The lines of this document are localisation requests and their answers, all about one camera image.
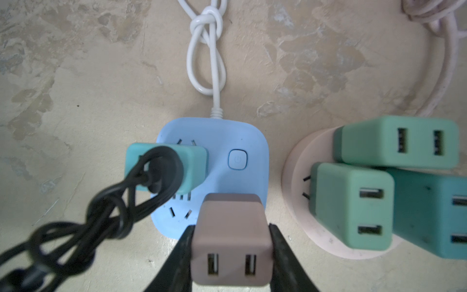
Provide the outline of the pink charger adapter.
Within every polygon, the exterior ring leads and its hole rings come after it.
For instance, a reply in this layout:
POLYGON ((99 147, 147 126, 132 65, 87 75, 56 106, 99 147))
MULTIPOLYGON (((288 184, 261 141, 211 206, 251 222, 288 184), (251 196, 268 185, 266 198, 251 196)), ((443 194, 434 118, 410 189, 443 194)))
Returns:
POLYGON ((273 243, 256 194, 205 196, 192 238, 190 271, 199 285, 261 287, 273 270, 273 243))

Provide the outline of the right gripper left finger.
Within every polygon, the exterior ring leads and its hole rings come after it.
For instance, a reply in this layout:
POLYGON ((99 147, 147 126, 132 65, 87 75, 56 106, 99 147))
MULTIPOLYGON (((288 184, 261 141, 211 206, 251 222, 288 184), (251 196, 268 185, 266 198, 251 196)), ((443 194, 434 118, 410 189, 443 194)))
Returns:
POLYGON ((156 277, 144 292, 191 292, 192 238, 195 225, 189 225, 156 277))

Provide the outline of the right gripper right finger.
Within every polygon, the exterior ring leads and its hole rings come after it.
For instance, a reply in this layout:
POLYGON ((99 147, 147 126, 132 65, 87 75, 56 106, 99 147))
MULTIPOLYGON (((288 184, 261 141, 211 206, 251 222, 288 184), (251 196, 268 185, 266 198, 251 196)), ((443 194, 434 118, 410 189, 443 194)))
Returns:
POLYGON ((272 292, 319 292, 293 253, 278 226, 269 225, 273 244, 272 292))

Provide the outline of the teal charger adapter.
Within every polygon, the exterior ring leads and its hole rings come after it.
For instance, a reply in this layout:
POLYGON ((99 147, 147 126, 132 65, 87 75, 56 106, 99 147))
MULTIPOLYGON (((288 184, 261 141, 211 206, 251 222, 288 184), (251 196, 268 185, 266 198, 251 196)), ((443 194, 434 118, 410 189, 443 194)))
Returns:
POLYGON ((467 179, 387 169, 395 181, 394 233, 444 259, 467 258, 467 179))

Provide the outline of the green charger adapter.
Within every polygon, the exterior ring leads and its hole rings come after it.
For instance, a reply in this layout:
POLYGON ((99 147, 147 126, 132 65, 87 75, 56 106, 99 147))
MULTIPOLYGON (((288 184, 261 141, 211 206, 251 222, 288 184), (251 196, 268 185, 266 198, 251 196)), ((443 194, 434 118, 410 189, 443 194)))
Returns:
POLYGON ((459 130, 449 119, 382 116, 339 127, 333 159, 374 167, 453 169, 459 163, 459 130))
POLYGON ((373 251, 392 244, 395 181, 382 170, 316 163, 308 208, 345 246, 373 251))

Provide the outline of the blue charger adapter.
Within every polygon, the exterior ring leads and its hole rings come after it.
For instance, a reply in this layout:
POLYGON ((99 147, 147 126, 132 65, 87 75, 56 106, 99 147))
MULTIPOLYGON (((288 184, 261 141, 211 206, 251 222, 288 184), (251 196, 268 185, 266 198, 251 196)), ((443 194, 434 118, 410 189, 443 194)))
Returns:
POLYGON ((124 177, 137 164, 139 157, 150 149, 165 146, 173 149, 180 157, 184 176, 182 184, 176 195, 185 195, 201 185, 207 176, 208 151, 201 146, 188 146, 182 144, 161 144, 161 143, 133 143, 126 151, 124 177))

